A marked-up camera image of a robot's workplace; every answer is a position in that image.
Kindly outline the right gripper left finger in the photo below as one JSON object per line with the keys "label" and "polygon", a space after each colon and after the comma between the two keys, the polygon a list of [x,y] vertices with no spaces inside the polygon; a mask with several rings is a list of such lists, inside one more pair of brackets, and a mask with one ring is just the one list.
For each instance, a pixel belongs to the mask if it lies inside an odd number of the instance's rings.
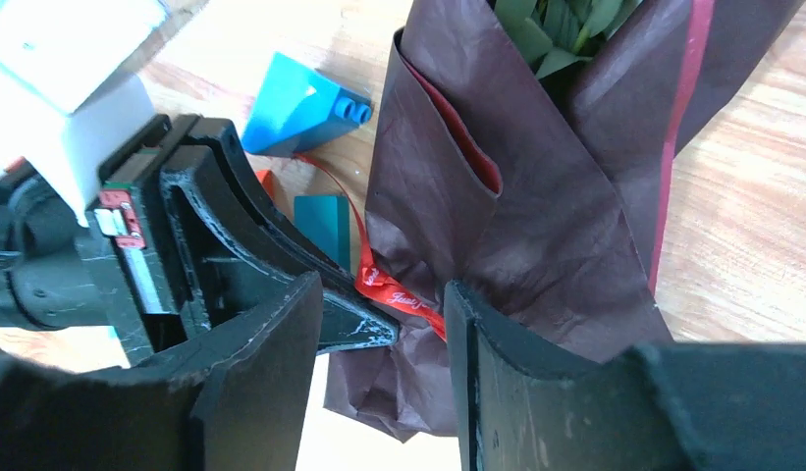
{"label": "right gripper left finger", "polygon": [[292,470],[321,320],[306,273],[128,369],[0,353],[0,470]]}

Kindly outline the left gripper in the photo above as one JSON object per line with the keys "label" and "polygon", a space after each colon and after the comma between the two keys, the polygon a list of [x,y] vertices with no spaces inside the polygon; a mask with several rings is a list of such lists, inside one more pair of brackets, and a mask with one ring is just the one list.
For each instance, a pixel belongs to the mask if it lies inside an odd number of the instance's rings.
{"label": "left gripper", "polygon": [[30,163],[0,176],[0,328],[110,326],[137,363],[314,272],[318,353],[398,340],[399,323],[275,207],[230,120],[157,115],[94,177],[81,225]]}

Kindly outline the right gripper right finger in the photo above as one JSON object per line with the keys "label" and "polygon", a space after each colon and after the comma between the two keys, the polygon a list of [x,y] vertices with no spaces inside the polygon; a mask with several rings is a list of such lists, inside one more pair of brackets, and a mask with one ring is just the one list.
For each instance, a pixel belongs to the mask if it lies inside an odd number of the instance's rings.
{"label": "right gripper right finger", "polygon": [[599,364],[453,281],[466,470],[806,470],[806,343],[645,343]]}

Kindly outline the red ribbon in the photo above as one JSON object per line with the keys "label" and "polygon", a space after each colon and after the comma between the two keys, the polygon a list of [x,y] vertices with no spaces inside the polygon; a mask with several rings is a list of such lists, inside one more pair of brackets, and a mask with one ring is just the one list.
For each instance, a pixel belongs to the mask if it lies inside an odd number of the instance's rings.
{"label": "red ribbon", "polygon": [[361,213],[347,194],[345,187],[328,170],[310,157],[300,153],[295,154],[294,157],[322,171],[345,194],[356,222],[360,240],[359,270],[354,283],[356,289],[371,300],[390,306],[408,315],[424,319],[436,335],[442,341],[446,341],[444,318],[376,265]]}

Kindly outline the orange toy block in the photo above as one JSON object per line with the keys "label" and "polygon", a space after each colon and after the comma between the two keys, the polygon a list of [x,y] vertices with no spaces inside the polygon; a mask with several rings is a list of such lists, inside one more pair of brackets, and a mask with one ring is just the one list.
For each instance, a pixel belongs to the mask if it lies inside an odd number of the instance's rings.
{"label": "orange toy block", "polygon": [[276,183],[275,175],[268,169],[258,170],[255,172],[255,177],[264,188],[267,196],[274,200],[276,196]]}

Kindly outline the blue sloped toy block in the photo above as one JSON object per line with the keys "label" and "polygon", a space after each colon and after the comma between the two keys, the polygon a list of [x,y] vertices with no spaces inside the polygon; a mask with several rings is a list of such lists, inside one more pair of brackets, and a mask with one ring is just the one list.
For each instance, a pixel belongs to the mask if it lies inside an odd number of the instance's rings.
{"label": "blue sloped toy block", "polygon": [[369,98],[277,52],[252,104],[242,148],[290,158],[358,129],[371,117]]}

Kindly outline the teal toy block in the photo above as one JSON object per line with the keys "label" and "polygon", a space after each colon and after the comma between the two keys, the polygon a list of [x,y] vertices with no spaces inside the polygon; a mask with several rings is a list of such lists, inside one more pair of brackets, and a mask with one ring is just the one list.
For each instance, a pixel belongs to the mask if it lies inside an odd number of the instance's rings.
{"label": "teal toy block", "polygon": [[349,202],[343,195],[300,195],[294,199],[297,229],[350,271]]}

